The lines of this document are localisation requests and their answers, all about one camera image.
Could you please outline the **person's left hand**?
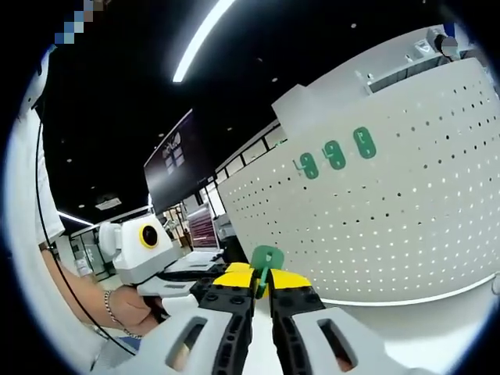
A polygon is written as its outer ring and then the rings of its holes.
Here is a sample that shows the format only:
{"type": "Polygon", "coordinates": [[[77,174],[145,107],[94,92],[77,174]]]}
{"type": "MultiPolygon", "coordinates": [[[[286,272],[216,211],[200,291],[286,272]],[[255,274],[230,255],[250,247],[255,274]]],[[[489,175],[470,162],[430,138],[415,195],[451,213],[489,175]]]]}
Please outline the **person's left hand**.
{"type": "Polygon", "coordinates": [[[108,298],[112,327],[137,336],[145,336],[159,323],[152,309],[133,287],[120,286],[108,298]]]}

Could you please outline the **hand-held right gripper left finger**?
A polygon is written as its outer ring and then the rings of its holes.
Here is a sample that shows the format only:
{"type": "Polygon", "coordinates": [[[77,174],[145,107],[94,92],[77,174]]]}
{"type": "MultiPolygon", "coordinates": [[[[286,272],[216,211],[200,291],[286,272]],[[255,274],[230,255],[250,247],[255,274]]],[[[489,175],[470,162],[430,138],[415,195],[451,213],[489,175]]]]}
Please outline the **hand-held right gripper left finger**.
{"type": "Polygon", "coordinates": [[[252,340],[254,270],[214,280],[199,306],[171,316],[145,337],[136,374],[241,374],[252,340]]]}

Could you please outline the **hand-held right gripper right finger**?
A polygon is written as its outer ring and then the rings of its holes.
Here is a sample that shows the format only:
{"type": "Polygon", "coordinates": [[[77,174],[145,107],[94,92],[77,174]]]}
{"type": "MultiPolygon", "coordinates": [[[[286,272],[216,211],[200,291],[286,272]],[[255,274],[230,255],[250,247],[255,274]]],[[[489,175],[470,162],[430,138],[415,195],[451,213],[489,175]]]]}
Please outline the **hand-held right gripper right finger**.
{"type": "Polygon", "coordinates": [[[395,361],[370,329],[327,308],[305,277],[272,270],[273,343],[285,374],[394,374],[395,361]]]}

